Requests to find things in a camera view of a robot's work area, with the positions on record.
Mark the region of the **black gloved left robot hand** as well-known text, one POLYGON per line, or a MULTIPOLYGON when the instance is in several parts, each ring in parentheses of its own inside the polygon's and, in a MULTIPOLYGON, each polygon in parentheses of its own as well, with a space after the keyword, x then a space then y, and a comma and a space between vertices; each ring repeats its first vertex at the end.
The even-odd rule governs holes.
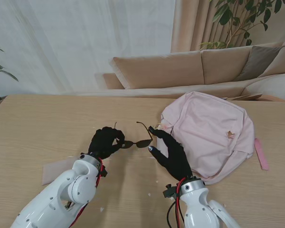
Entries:
POLYGON ((125 136, 122 131, 112 127, 103 127, 95 132, 88 148, 88 154, 104 160, 121 149, 124 141, 125 136))

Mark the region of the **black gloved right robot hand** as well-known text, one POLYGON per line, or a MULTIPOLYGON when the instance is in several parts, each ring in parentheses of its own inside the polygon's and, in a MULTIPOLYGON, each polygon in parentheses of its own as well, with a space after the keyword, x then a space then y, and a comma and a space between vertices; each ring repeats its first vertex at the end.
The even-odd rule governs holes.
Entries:
POLYGON ((163 139, 163 142, 168 149, 168 157, 166 157, 154 146, 148 147, 149 152, 157 160, 157 162, 178 181, 181 181, 183 178, 191 177, 192 171, 184 148, 181 146, 181 144, 163 130, 156 130, 152 126, 150 126, 148 130, 151 134, 157 136, 159 139, 163 139))

